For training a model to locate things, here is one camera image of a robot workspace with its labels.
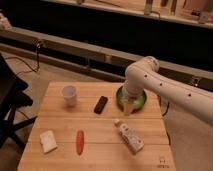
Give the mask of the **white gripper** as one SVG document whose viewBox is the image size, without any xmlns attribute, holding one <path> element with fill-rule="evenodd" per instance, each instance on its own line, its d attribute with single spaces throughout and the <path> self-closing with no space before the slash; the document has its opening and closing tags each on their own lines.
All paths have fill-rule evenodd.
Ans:
<svg viewBox="0 0 213 171">
<path fill-rule="evenodd" d="M 123 105 L 123 112 L 125 116 L 129 116 L 134 111 L 134 103 L 130 100 L 137 100 L 142 94 L 143 90 L 136 84 L 125 82 L 123 85 L 123 95 L 126 100 Z"/>
</svg>

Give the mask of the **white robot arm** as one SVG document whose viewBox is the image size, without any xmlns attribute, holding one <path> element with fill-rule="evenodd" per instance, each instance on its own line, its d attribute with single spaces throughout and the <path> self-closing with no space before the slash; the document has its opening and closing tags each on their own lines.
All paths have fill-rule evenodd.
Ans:
<svg viewBox="0 0 213 171">
<path fill-rule="evenodd" d="M 152 56 L 130 64 L 125 70 L 124 104 L 132 104 L 144 89 L 191 112 L 213 127 L 213 93 L 158 74 L 159 62 Z"/>
</svg>

